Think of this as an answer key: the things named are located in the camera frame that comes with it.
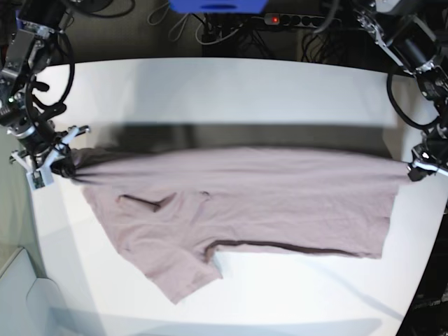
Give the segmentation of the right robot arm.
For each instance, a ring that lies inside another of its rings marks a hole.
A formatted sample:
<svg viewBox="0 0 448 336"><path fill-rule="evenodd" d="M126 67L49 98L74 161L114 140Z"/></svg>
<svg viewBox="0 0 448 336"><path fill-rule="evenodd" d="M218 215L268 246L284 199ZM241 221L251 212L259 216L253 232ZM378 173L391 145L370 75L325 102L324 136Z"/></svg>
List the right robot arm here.
<svg viewBox="0 0 448 336"><path fill-rule="evenodd" d="M55 130L52 119L63 114L74 83L74 51L65 32L70 18L78 13L92 17L87 1L23 1L16 16L19 27L1 68L1 126L21 145L10 155L26 171L32 186L50 184L54 175L71 178L76 171L70 142L88 127ZM48 91L37 79L48 67L55 51L66 56L69 76L62 96L52 104L41 102L34 91Z"/></svg>

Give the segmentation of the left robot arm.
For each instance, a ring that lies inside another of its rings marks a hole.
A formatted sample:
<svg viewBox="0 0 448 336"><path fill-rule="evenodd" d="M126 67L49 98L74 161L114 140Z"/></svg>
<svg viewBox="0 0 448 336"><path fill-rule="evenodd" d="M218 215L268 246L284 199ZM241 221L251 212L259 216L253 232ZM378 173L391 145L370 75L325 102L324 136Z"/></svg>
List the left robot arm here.
<svg viewBox="0 0 448 336"><path fill-rule="evenodd" d="M420 130L422 141L412 149L408 177L420 181L432 174L447 175L447 56L436 34L419 17L422 1L350 1L349 7L366 32L394 62L386 79L388 99L408 126ZM437 116L420 124L399 106L392 91L393 77L402 71L416 80L423 98Z"/></svg>

